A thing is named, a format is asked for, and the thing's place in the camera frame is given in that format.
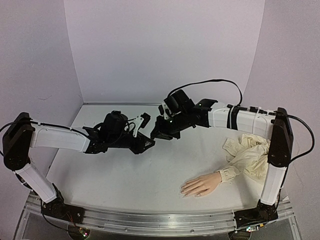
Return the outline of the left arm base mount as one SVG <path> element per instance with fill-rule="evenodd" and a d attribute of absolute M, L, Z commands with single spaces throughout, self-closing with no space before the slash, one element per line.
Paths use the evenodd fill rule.
<path fill-rule="evenodd" d="M 42 203 L 41 213 L 55 219 L 81 224 L 84 219 L 85 209 L 83 207 L 66 204 L 61 192 L 54 183 L 52 185 L 56 192 L 56 198 L 48 203 Z"/>

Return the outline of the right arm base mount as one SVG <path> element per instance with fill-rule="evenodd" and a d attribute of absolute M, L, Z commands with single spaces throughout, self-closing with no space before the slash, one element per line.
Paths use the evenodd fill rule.
<path fill-rule="evenodd" d="M 236 228 L 238 230 L 260 224 L 267 224 L 278 219 L 277 206 L 261 203 L 250 209 L 238 210 L 234 212 Z"/>

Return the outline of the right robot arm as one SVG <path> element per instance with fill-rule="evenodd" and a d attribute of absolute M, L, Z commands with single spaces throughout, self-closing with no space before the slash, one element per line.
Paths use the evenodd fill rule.
<path fill-rule="evenodd" d="M 276 112 L 258 107 L 241 107 L 204 98 L 194 103 L 183 90 L 168 96 L 158 107 L 160 115 L 151 131 L 151 139 L 172 140 L 190 127 L 226 128 L 258 135 L 270 140 L 268 169 L 260 203 L 273 205 L 291 162 L 293 132 L 287 111 Z"/>

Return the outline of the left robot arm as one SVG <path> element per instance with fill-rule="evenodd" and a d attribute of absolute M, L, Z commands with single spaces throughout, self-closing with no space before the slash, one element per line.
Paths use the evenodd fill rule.
<path fill-rule="evenodd" d="M 38 122 L 27 112 L 2 127 L 4 165 L 19 181 L 35 192 L 56 218 L 64 218 L 68 208 L 58 188 L 51 183 L 32 162 L 31 148 L 53 148 L 81 152 L 89 155 L 106 153 L 108 149 L 129 149 L 139 155 L 152 148 L 155 141 L 140 132 L 151 117 L 147 113 L 129 119 L 120 111 L 108 113 L 103 122 L 94 127 L 68 127 Z"/>

